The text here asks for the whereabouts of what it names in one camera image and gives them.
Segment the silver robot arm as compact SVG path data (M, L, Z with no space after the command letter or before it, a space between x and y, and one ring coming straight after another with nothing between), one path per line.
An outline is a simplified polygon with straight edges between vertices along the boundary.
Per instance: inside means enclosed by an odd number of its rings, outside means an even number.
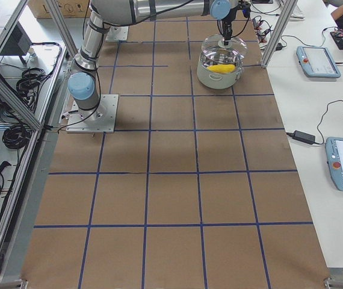
M66 128L111 132L148 129L186 104L193 125L194 95L227 96L240 78L212 66L224 60L202 52L244 45L236 34L250 23L249 1L91 1L81 47L69 68Z

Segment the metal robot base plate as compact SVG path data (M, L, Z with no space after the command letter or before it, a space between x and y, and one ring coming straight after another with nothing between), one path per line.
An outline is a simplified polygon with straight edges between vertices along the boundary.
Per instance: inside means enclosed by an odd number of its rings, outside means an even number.
M67 126L68 133L100 133L114 132L119 95L101 96L100 104L96 111L83 111L73 101L72 110L77 110L69 116Z

